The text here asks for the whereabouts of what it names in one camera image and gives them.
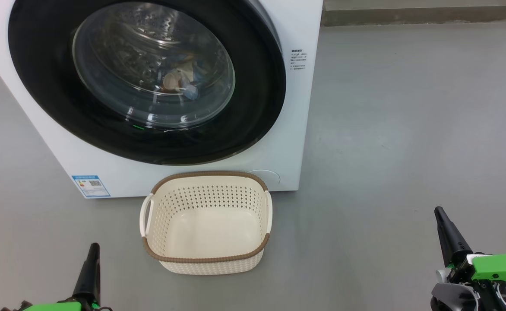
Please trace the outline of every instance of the front-load washing machine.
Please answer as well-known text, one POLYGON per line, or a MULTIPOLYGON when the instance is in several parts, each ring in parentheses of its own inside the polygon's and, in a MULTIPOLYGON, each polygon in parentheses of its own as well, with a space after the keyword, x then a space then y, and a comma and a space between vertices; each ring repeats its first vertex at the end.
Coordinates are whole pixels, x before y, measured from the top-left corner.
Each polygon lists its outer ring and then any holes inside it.
POLYGON ((322 0, 0 0, 0 76, 85 197, 299 187, 322 0))

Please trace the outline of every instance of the gray wall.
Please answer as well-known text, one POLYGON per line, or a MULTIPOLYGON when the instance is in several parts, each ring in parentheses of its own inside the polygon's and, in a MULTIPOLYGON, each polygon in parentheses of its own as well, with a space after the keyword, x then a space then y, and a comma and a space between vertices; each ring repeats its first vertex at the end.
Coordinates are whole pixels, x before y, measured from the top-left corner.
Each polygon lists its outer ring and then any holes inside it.
POLYGON ((326 10, 506 6, 506 0, 324 0, 326 10))

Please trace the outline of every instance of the basket handle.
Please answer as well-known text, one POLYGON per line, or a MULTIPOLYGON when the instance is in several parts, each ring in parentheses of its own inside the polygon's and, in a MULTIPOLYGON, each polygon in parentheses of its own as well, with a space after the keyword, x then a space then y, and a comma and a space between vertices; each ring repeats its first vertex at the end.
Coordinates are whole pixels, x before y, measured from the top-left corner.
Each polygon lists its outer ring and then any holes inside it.
POLYGON ((268 223, 266 224, 266 233, 270 233, 270 230, 272 229, 272 196, 270 195, 270 192, 268 190, 265 190, 266 193, 266 203, 268 205, 268 223))
POLYGON ((153 206, 154 206, 154 202, 153 200, 151 199, 151 197, 153 197, 153 193, 150 193, 145 199, 144 199, 144 202, 142 203, 142 207, 140 209, 140 234, 142 235, 142 237, 146 237, 148 236, 148 233, 149 233, 149 225, 150 225, 150 222, 151 222, 151 214, 153 213, 153 206), (148 205, 150 205, 150 212, 149 212, 149 215, 148 215, 148 224, 145 225, 145 214, 146 214, 146 209, 148 208, 148 205))

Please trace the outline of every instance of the baseboard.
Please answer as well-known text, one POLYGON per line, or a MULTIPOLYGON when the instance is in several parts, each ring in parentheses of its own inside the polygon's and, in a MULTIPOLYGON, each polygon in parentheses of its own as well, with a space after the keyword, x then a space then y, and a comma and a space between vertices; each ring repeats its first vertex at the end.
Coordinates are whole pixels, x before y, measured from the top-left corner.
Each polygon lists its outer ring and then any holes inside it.
POLYGON ((506 6, 326 10, 322 25, 488 23, 506 20, 506 6))

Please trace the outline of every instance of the concrete floor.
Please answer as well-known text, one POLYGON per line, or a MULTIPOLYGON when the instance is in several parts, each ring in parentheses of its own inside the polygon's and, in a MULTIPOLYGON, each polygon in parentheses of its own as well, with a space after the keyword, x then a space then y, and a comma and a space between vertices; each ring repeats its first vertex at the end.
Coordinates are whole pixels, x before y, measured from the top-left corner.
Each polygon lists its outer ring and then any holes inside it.
POLYGON ((96 241, 115 311, 427 310, 435 206, 506 252, 506 24, 323 29, 300 191, 250 272, 166 271, 141 200, 83 199, 0 80, 0 307, 68 297, 96 241))

